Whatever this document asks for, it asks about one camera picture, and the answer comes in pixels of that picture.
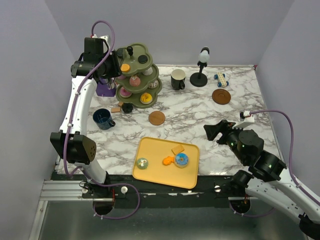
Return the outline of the black patterned sandwich cookie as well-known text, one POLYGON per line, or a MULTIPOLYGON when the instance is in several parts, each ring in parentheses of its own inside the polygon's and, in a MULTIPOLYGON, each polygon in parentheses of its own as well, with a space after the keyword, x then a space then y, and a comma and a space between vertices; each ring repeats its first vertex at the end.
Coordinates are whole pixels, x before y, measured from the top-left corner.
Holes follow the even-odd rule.
POLYGON ((124 52, 125 52, 125 50, 124 50, 123 48, 118 48, 118 49, 116 50, 116 55, 117 55, 119 58, 123 58, 124 52))

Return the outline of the metal serving tongs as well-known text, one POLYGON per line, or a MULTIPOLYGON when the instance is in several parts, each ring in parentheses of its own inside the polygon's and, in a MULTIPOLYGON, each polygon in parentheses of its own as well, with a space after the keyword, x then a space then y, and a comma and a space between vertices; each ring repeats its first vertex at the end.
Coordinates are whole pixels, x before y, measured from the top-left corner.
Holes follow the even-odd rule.
POLYGON ((125 58, 126 58, 126 52, 127 50, 125 48, 118 48, 116 50, 116 56, 121 60, 123 61, 125 58))

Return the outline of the round orange biscuit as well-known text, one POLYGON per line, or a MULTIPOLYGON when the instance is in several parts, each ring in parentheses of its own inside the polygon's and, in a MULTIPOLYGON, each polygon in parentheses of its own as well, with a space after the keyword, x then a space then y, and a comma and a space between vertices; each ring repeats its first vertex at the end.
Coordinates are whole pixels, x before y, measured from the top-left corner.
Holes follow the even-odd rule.
POLYGON ((127 73, 131 70, 131 66, 127 63, 124 63, 121 65, 120 69, 123 73, 127 73))

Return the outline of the purple snowball cake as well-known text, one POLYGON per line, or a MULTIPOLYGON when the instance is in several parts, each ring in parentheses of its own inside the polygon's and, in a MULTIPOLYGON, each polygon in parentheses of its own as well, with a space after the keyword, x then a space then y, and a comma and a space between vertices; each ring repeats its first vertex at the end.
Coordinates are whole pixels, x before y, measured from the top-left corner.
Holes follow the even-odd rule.
POLYGON ((120 75, 117 77, 118 80, 124 80, 125 78, 126 78, 126 76, 124 76, 124 75, 120 75))

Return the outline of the yellow serving tray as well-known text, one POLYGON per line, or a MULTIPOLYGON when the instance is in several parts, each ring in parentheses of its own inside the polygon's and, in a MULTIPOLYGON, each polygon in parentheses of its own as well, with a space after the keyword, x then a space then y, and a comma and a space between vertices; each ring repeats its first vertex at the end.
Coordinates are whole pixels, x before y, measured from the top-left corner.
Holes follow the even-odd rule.
POLYGON ((184 189, 192 189, 197 184, 200 150, 194 144, 182 143, 153 137, 143 137, 138 145, 132 176, 137 180, 163 184, 184 189), (163 159, 175 157, 172 148, 182 145, 189 158, 188 165, 184 168, 177 167, 175 163, 164 165, 163 159), (137 160, 148 160, 146 169, 137 167, 137 160))

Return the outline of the pink snowball cake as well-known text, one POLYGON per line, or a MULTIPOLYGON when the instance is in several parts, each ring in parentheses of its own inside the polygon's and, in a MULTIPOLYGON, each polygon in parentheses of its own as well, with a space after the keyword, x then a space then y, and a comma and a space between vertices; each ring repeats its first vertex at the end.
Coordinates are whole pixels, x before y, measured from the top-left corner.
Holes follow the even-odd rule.
POLYGON ((129 79, 129 84, 133 87, 137 87, 141 84, 141 79, 137 75, 132 75, 129 79))

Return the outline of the pink frosted donut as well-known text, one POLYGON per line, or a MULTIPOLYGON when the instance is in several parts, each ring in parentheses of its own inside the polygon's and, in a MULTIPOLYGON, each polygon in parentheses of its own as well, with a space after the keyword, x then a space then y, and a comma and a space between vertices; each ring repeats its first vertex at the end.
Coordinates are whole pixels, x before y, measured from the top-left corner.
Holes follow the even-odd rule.
POLYGON ((122 87, 120 89, 119 94, 123 98, 129 98, 132 95, 132 93, 130 91, 126 90, 124 87, 122 87))

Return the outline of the grey snowball cake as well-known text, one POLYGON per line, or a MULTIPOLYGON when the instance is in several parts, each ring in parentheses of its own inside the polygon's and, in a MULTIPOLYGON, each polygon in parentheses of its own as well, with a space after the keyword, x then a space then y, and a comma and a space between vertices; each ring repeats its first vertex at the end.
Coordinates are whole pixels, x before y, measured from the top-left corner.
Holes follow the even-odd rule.
POLYGON ((153 73, 152 67, 148 68, 147 70, 143 71, 142 74, 144 76, 150 76, 153 73))

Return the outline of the white sprinkled donut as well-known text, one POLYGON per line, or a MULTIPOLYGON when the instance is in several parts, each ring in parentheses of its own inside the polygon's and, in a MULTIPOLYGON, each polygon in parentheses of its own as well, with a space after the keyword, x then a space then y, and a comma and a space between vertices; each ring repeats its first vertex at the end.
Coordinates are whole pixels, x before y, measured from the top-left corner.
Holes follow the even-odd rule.
POLYGON ((159 85, 158 79, 156 78, 153 82, 148 85, 149 89, 155 89, 159 85))

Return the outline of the yellow frosted donut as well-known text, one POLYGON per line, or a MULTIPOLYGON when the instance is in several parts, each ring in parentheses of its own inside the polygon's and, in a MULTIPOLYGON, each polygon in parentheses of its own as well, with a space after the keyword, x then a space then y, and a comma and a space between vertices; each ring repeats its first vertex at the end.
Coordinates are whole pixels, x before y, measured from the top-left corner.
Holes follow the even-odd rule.
POLYGON ((153 101, 153 97, 150 93, 145 92, 140 96, 140 102, 144 105, 148 105, 153 101))

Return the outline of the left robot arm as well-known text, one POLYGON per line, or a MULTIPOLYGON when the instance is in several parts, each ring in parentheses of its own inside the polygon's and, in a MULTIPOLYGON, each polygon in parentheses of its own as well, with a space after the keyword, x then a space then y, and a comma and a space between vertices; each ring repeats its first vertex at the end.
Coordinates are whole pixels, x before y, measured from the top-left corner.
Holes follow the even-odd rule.
POLYGON ((71 177, 80 170, 101 198, 110 194, 110 177, 95 159, 97 145, 87 136, 87 121, 99 81, 121 74, 113 47, 107 35, 84 39, 84 51, 70 68, 71 94, 64 120, 59 130, 50 134, 50 142, 63 161, 65 174, 71 177))

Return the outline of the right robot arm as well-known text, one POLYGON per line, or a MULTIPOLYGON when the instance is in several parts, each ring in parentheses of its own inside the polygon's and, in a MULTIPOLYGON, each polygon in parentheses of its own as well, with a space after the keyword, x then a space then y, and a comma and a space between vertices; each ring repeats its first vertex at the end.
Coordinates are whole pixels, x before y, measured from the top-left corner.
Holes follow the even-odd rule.
POLYGON ((247 171, 239 170, 231 179, 230 191, 247 193, 287 214, 298 222, 308 237, 320 238, 320 197, 299 181, 284 161, 264 150, 264 140, 252 129, 241 129, 223 119, 204 125, 207 139, 227 145, 247 171))

